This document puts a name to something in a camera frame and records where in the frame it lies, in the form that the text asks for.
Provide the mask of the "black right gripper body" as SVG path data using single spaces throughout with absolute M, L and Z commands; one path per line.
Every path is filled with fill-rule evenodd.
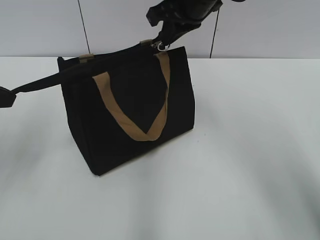
M 163 0 L 149 8 L 146 18 L 152 27 L 160 21 L 197 25 L 222 5 L 221 0 Z

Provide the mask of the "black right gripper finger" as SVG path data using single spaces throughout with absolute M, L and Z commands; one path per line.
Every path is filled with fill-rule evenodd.
M 194 24 L 164 21 L 161 31 L 158 33 L 158 36 L 152 40 L 152 44 L 158 44 L 161 48 L 168 47 L 194 29 Z

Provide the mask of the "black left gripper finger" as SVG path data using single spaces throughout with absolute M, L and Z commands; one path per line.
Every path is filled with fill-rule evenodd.
M 16 94 L 11 90 L 0 87 L 0 108 L 11 108 L 16 100 Z

